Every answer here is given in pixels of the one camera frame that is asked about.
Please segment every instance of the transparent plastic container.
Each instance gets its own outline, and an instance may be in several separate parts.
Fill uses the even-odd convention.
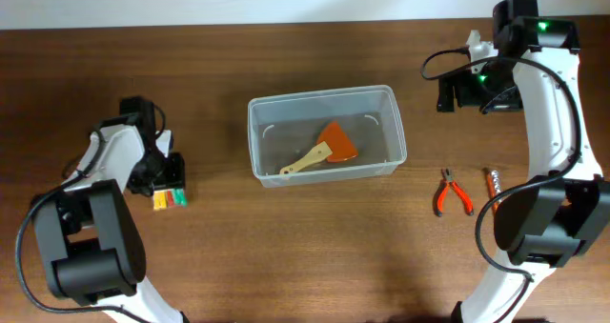
[[[358,156],[279,174],[313,148],[333,120],[354,143]],[[248,142],[254,175],[266,188],[387,175],[407,159],[397,101],[387,86],[253,99],[248,105]]]

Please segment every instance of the wood grain surface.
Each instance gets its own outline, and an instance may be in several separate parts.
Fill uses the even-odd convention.
[[[610,17],[580,17],[579,87],[598,161],[610,172]],[[435,110],[437,83],[418,73],[430,53],[491,38],[490,19],[0,32],[0,321],[110,322],[102,313],[43,313],[18,287],[14,236],[35,193],[88,146],[89,128],[141,94],[163,108],[187,163],[186,209],[154,212],[126,194],[148,277],[192,322],[418,322],[448,316],[487,268],[475,218],[449,194],[433,214],[440,169],[475,203],[484,167],[504,187],[527,174],[523,114]],[[430,72],[466,60],[447,56]],[[396,93],[407,161],[387,177],[264,189],[247,143],[256,97],[384,84]],[[491,219],[485,243],[494,248]],[[544,281],[518,317],[607,322],[610,232]],[[29,230],[26,275],[52,305]]]

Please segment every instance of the spatula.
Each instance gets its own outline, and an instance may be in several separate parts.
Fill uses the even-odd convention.
[[[282,168],[280,174],[299,172],[324,161],[342,162],[358,156],[358,150],[336,121],[331,122],[317,138],[316,146],[290,166]]]

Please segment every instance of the red-handled pliers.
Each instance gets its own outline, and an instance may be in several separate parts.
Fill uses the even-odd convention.
[[[442,176],[444,177],[444,180],[443,180],[443,185],[442,185],[443,186],[442,192],[440,192],[440,194],[438,195],[438,200],[437,200],[437,209],[436,209],[437,216],[438,217],[442,216],[442,202],[445,200],[445,196],[447,195],[447,192],[449,191],[450,187],[452,189],[454,189],[454,192],[456,192],[459,199],[461,199],[462,203],[464,203],[464,207],[466,208],[466,213],[468,215],[475,214],[475,212],[473,211],[472,200],[470,200],[470,197],[468,196],[468,194],[466,194],[466,192],[458,186],[458,183],[456,182],[456,180],[454,180],[454,176],[451,174],[451,171],[449,171],[448,169],[445,169],[445,170],[442,170],[441,172],[442,172]]]

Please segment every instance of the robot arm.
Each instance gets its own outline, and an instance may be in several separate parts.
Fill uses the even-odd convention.
[[[585,254],[601,234],[610,221],[610,183],[602,179],[584,127],[578,91],[580,45],[573,23],[539,18],[536,0],[505,0],[494,8],[493,48],[479,41],[477,31],[467,44],[475,65],[440,78],[437,110],[453,111],[454,99],[459,107],[479,106],[482,113],[524,109],[528,182],[540,185],[508,196],[494,218],[494,261],[500,268],[529,273],[528,287],[522,274],[490,265],[472,295],[457,303],[452,318],[510,322],[542,279],[572,256]],[[487,62],[477,63],[483,59]],[[576,105],[569,105],[569,94],[557,79],[526,62],[557,75]],[[568,165],[574,165],[568,173],[554,176]]]
[[[155,131],[154,104],[135,97],[121,102],[120,116],[100,123],[101,154],[88,176],[48,201],[33,218],[49,289],[80,306],[119,306],[149,322],[188,322],[170,307],[146,277],[142,240],[123,191],[147,196],[184,187],[184,161],[170,153],[171,131]],[[83,170],[100,146],[97,133],[81,159]],[[66,181],[81,171],[74,171]],[[71,241],[95,227],[97,236]],[[134,322],[106,312],[117,322]]]

